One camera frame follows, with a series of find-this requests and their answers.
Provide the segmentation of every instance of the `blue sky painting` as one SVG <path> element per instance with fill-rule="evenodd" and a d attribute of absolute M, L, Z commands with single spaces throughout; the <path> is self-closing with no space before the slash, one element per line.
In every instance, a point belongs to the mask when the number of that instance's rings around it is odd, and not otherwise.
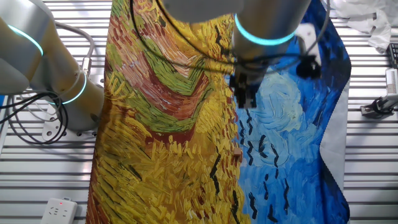
<path fill-rule="evenodd" d="M 314 0 L 303 22 L 314 24 L 319 33 L 324 18 L 321 2 Z M 302 79 L 295 67 L 266 75 L 257 108 L 236 110 L 236 141 L 244 155 L 239 185 L 245 194 L 243 212 L 252 223 L 348 222 L 348 203 L 320 156 L 320 143 L 349 80 L 351 63 L 331 22 L 318 46 L 320 79 Z M 298 51 L 293 40 L 288 52 Z"/>

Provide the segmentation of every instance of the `electrical outlet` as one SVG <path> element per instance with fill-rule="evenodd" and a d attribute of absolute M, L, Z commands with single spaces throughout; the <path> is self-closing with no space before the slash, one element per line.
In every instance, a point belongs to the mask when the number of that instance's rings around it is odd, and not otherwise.
<path fill-rule="evenodd" d="M 69 198 L 50 198 L 40 224 L 72 224 L 77 203 Z"/>

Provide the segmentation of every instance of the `blue light ring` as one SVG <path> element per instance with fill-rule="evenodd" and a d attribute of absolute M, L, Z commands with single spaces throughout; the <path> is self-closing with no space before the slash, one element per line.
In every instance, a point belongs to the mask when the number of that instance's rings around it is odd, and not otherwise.
<path fill-rule="evenodd" d="M 86 85 L 87 85 L 87 77 L 86 77 L 85 75 L 84 75 L 84 77 L 85 77 L 85 83 L 84 83 L 84 85 L 83 85 L 83 88 L 81 88 L 79 94 L 77 94 L 77 95 L 76 95 L 75 97 L 73 97 L 71 100 L 68 100 L 68 101 L 66 101 L 66 102 L 63 102 L 63 103 L 62 103 L 63 105 L 75 101 L 81 94 L 83 94 L 83 92 L 84 92 L 84 90 L 85 90 L 85 88 L 86 88 Z"/>
<path fill-rule="evenodd" d="M 12 25 L 8 25 L 8 27 L 10 27 L 10 29 L 12 31 L 14 31 L 16 34 L 19 34 L 19 35 L 25 37 L 26 39 L 30 40 L 39 49 L 40 53 L 43 56 L 43 48 L 42 48 L 42 46 L 40 46 L 39 43 L 37 43 L 37 41 L 35 39 L 33 39 L 31 36 L 27 35 L 23 31 L 21 31 L 20 29 L 13 27 Z"/>
<path fill-rule="evenodd" d="M 238 31 L 247 39 L 250 40 L 251 42 L 258 44 L 258 45 L 264 45 L 264 46 L 274 46 L 274 45 L 279 45 L 283 44 L 287 41 L 289 41 L 291 38 L 293 38 L 295 32 L 292 32 L 291 34 L 287 35 L 286 37 L 279 38 L 279 39 L 262 39 L 260 37 L 256 37 L 255 35 L 250 34 L 247 30 L 243 28 L 241 23 L 238 20 L 238 16 L 235 14 L 235 24 L 236 27 L 238 28 Z"/>

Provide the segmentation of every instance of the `white plastic bag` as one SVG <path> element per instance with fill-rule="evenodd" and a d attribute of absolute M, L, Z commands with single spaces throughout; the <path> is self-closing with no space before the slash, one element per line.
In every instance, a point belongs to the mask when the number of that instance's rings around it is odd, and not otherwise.
<path fill-rule="evenodd" d="M 397 0 L 331 0 L 331 7 L 335 15 L 350 18 L 348 26 L 371 34 L 370 46 L 380 53 L 386 51 L 391 39 L 391 25 L 398 25 Z"/>

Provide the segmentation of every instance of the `aluminum grating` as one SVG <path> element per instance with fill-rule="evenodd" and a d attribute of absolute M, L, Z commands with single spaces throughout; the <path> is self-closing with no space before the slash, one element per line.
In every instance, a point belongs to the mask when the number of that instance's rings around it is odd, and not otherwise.
<path fill-rule="evenodd" d="M 91 79 L 101 83 L 111 0 L 45 0 L 59 22 L 76 26 L 94 37 Z M 398 115 L 382 121 L 361 117 L 359 106 L 386 94 L 384 72 L 388 58 L 368 45 L 369 36 L 333 19 L 351 57 L 345 196 L 351 224 L 398 223 Z M 66 30 L 58 33 L 81 63 L 89 43 Z M 398 27 L 392 29 L 398 42 Z M 41 117 L 35 106 L 33 111 Z M 28 111 L 20 114 L 25 127 L 41 136 L 43 122 Z M 84 223 L 94 141 L 30 146 L 8 129 L 0 155 L 0 223 L 40 223 L 50 197 L 70 197 L 79 204 L 74 224 Z"/>

